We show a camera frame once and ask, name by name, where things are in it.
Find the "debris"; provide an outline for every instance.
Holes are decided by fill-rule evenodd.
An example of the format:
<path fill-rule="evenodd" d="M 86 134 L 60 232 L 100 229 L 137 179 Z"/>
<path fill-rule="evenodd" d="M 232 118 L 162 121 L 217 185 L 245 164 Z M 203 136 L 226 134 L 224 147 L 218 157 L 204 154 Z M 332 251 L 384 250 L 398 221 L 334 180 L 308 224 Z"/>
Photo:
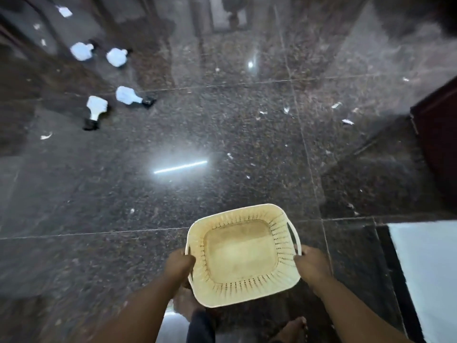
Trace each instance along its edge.
<path fill-rule="evenodd" d="M 48 139 L 52 135 L 53 135 L 53 132 L 51 131 L 51 133 L 48 136 L 40 136 L 40 139 Z"/>
<path fill-rule="evenodd" d="M 106 59 L 108 60 L 108 63 L 114 67 L 121 67 L 127 62 L 128 53 L 127 49 L 113 48 L 106 53 Z"/>
<path fill-rule="evenodd" d="M 97 96 L 89 96 L 86 106 L 90 109 L 90 118 L 84 121 L 83 130 L 96 130 L 98 129 L 98 117 L 107 111 L 108 101 Z"/>
<path fill-rule="evenodd" d="M 60 14 L 63 15 L 65 18 L 71 17 L 73 15 L 73 13 L 71 13 L 71 11 L 66 7 L 63 7 L 63 6 L 56 6 L 56 7 L 59 10 Z"/>
<path fill-rule="evenodd" d="M 92 50 L 94 45 L 92 43 L 84 44 L 82 42 L 75 43 L 70 47 L 70 51 L 78 61 L 85 61 L 92 57 Z"/>
<path fill-rule="evenodd" d="M 143 99 L 135 93 L 132 88 L 120 86 L 116 90 L 116 99 L 126 105 L 131 105 L 133 102 L 141 103 L 146 108 L 151 107 L 157 100 L 153 98 Z"/>

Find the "foot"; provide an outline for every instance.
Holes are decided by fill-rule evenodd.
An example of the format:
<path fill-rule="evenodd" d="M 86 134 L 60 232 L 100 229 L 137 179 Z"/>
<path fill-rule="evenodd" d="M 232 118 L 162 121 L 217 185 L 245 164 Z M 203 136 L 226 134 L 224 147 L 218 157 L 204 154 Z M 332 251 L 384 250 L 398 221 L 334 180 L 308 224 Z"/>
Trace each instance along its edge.
<path fill-rule="evenodd" d="M 181 314 L 188 322 L 191 322 L 192 314 L 195 311 L 205 310 L 205 307 L 195 299 L 192 290 L 183 287 L 179 288 L 178 293 L 173 298 L 173 308 L 176 313 Z"/>
<path fill-rule="evenodd" d="M 288 322 L 270 342 L 281 341 L 283 343 L 297 343 L 300 331 L 306 330 L 307 328 L 306 319 L 304 317 L 298 317 L 297 319 Z"/>

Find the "basket bottom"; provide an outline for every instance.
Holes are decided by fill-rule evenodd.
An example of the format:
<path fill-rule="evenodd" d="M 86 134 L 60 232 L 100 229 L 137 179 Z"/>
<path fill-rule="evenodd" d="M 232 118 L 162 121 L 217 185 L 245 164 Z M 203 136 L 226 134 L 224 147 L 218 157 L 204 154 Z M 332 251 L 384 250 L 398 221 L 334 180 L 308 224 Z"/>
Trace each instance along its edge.
<path fill-rule="evenodd" d="M 268 274 L 278 263 L 270 226 L 262 220 L 210 230 L 204 245 L 209 277 L 216 283 Z"/>

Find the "hand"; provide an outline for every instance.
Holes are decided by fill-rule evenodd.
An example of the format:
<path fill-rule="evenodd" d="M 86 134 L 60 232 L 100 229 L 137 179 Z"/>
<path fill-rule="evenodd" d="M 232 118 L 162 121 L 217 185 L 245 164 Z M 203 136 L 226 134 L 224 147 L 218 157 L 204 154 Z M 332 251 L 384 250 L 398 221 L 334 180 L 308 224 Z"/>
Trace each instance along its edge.
<path fill-rule="evenodd" d="M 327 256 L 319 249 L 302 244 L 302 254 L 295 255 L 293 259 L 300 277 L 308 283 L 314 293 L 320 281 L 332 277 Z"/>
<path fill-rule="evenodd" d="M 194 256 L 184 255 L 184 248 L 177 249 L 168 257 L 164 275 L 181 284 L 192 271 L 194 264 Z"/>

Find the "basket handle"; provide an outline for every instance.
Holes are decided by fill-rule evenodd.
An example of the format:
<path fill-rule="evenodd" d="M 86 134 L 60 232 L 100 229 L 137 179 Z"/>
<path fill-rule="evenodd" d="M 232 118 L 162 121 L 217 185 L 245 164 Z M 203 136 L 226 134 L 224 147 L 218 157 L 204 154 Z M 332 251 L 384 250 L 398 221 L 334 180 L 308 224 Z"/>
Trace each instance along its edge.
<path fill-rule="evenodd" d="M 186 242 L 186 248 L 184 250 L 184 255 L 192 255 L 191 254 L 191 247 L 189 246 L 189 242 Z M 192 276 L 193 270 L 189 273 L 187 279 L 189 279 L 189 284 L 191 285 L 192 290 L 194 289 L 194 277 Z"/>
<path fill-rule="evenodd" d="M 295 244 L 297 245 L 297 255 L 302 254 L 302 244 L 300 243 L 300 237 L 298 236 L 297 229 L 295 229 L 295 226 L 292 224 L 292 222 L 288 219 L 287 223 L 289 224 L 290 230 L 293 233 L 293 236 L 295 237 Z"/>

